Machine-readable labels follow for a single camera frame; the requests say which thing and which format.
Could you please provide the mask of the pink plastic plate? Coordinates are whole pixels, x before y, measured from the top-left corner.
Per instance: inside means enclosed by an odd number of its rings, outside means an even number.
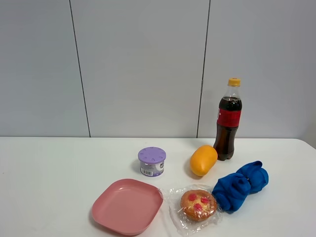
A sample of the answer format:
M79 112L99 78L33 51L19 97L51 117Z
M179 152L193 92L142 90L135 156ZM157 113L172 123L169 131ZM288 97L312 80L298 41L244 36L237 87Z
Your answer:
M125 236L144 232L158 213L163 199L153 185L121 179L94 202L91 214L99 225Z

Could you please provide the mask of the purple lidded small can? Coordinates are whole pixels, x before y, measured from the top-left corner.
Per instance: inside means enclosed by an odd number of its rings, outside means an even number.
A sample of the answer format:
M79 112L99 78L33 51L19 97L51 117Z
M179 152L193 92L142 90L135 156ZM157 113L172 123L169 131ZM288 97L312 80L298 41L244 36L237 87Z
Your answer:
M166 152L158 147L146 147L139 151L140 171L148 177L157 177L164 172Z

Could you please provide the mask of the crumpled blue cloth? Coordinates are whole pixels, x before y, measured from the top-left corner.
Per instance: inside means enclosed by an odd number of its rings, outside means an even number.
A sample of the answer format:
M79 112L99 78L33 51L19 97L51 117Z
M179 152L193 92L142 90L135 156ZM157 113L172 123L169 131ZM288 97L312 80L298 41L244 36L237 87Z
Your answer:
M240 209L249 194L262 191L268 182L269 175L262 162L254 161L220 178L212 195L223 211L232 213Z

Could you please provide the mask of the wrapped fruit muffin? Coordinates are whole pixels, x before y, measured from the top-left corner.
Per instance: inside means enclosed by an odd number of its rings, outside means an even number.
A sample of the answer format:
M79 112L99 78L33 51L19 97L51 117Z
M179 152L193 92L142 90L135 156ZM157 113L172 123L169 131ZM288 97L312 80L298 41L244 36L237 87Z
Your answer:
M159 192L168 205L172 223L183 237L217 225L222 220L222 209L209 186L190 185L160 189Z

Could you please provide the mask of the cola bottle yellow cap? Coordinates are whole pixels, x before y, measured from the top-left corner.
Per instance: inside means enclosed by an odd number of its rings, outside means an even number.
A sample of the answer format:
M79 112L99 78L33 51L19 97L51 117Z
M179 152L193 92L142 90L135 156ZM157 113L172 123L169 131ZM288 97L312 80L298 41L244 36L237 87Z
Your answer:
M217 133L213 147L220 161L231 159L234 154L234 140L239 127L242 110L239 87L240 79L230 78L228 80L227 92L219 102Z

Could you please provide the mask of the yellow mango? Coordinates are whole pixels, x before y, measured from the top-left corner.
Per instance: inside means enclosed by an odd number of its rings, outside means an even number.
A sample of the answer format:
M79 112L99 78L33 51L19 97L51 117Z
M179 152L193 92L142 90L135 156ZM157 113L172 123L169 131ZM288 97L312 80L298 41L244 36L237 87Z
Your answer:
M191 171L202 177L215 165L218 159L216 150L210 145L199 147L190 158Z

